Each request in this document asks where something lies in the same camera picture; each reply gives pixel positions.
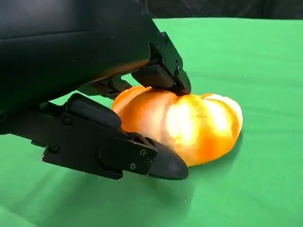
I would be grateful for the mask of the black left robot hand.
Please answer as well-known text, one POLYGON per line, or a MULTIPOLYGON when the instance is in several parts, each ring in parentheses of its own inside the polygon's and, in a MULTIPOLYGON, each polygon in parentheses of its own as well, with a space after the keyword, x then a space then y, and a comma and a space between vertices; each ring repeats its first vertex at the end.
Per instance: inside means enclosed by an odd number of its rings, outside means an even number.
POLYGON ((187 95, 183 61, 138 0, 3 0, 0 3, 0 132, 43 147, 42 160, 120 179, 124 171, 188 177, 165 145, 121 128, 91 100, 131 85, 187 95))

